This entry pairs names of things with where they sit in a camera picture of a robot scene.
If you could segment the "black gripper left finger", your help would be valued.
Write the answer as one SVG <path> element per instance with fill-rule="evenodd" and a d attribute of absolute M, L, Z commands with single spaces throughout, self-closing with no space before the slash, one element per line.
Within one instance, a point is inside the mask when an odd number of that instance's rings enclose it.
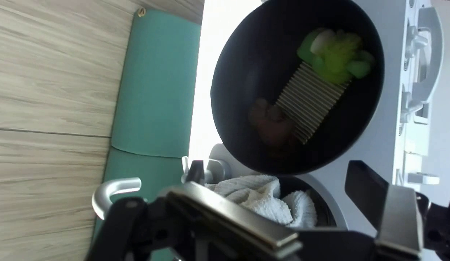
<path fill-rule="evenodd" d="M 221 239 L 236 250 L 294 254 L 302 248 L 295 231 L 265 219 L 198 183 L 169 187 L 164 197 L 195 229 L 211 232 L 214 239 Z"/>

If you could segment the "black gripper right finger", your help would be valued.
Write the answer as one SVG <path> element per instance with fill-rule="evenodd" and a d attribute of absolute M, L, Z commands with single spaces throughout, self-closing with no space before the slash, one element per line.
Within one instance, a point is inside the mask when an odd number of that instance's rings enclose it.
<path fill-rule="evenodd" d="M 376 229 L 373 242 L 379 255 L 421 255 L 423 218 L 413 189 L 388 183 L 363 161 L 350 161 L 344 190 Z"/>

